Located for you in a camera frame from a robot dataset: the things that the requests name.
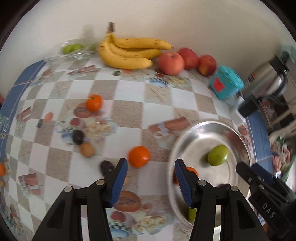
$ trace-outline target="bunch of bananas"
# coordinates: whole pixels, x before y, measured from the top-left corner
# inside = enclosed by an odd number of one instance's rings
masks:
[[[160,49],[172,49],[172,45],[159,39],[118,39],[114,35],[114,23],[109,23],[105,39],[98,52],[105,64],[118,69],[144,69],[152,66],[151,59],[162,54]]]

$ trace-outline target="container lid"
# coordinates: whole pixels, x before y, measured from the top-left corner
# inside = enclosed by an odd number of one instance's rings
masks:
[[[218,71],[221,71],[225,77],[237,88],[244,88],[244,82],[232,68],[220,65]]]

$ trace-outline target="screw head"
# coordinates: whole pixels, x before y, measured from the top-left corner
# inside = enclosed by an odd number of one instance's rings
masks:
[[[205,180],[199,180],[198,184],[201,186],[205,186],[207,184],[207,182]]]
[[[234,192],[237,192],[239,190],[237,186],[231,186],[230,189]]]
[[[64,188],[64,191],[65,191],[65,192],[70,192],[70,191],[72,191],[72,187],[71,187],[71,186],[66,186],[66,187]]]
[[[104,183],[105,183],[105,181],[104,181],[103,179],[99,179],[99,180],[96,181],[96,184],[97,184],[98,186],[101,186],[101,185],[103,185]]]

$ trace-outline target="metal tray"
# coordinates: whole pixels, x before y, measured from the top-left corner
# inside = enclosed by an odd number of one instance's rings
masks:
[[[207,162],[207,154],[217,145],[226,145],[229,157],[223,164],[213,167]],[[235,172],[235,166],[243,161],[250,165],[248,149],[240,135],[229,125],[218,120],[206,120],[196,123],[185,131],[176,141],[170,154],[168,164],[168,194],[175,215],[187,227],[193,222],[188,220],[188,205],[184,202],[179,185],[173,183],[175,160],[182,158],[185,165],[193,167],[213,186],[229,183],[236,185],[244,197],[249,193],[249,185]],[[216,206],[215,230],[220,229],[221,206]]]

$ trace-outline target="wall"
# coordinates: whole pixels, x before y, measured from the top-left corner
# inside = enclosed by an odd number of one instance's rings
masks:
[[[178,49],[211,54],[241,78],[282,44],[295,44],[259,0],[41,0],[12,31],[0,52],[0,94],[28,65],[69,39],[102,38],[109,21],[118,37],[155,37]]]

